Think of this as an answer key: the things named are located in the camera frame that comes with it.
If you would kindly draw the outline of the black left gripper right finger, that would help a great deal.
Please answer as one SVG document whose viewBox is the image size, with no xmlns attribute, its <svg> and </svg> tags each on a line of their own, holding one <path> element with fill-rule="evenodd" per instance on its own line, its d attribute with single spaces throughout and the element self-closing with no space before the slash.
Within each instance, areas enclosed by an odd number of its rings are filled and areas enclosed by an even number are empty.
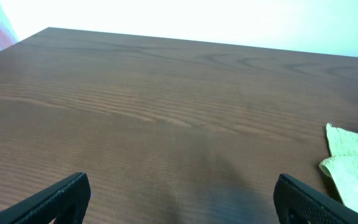
<svg viewBox="0 0 358 224">
<path fill-rule="evenodd" d="M 273 191 L 280 224 L 358 224 L 358 213 L 300 180 L 280 174 Z"/>
</svg>

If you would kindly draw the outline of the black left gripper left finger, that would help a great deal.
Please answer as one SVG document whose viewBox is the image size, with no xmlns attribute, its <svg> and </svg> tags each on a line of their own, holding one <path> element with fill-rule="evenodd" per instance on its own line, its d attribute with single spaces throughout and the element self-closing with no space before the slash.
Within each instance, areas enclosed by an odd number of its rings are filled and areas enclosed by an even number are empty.
<svg viewBox="0 0 358 224">
<path fill-rule="evenodd" d="M 0 212 L 0 224 L 82 224 L 91 197 L 88 177 L 74 173 Z"/>
</svg>

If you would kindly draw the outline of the light green microfiber cloth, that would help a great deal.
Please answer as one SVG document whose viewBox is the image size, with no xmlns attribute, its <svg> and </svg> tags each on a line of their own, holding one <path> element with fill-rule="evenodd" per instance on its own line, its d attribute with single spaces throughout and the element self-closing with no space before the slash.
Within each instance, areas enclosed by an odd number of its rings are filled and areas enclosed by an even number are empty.
<svg viewBox="0 0 358 224">
<path fill-rule="evenodd" d="M 358 213 L 358 133 L 326 125 L 330 157 L 319 164 L 332 178 L 343 204 Z"/>
</svg>

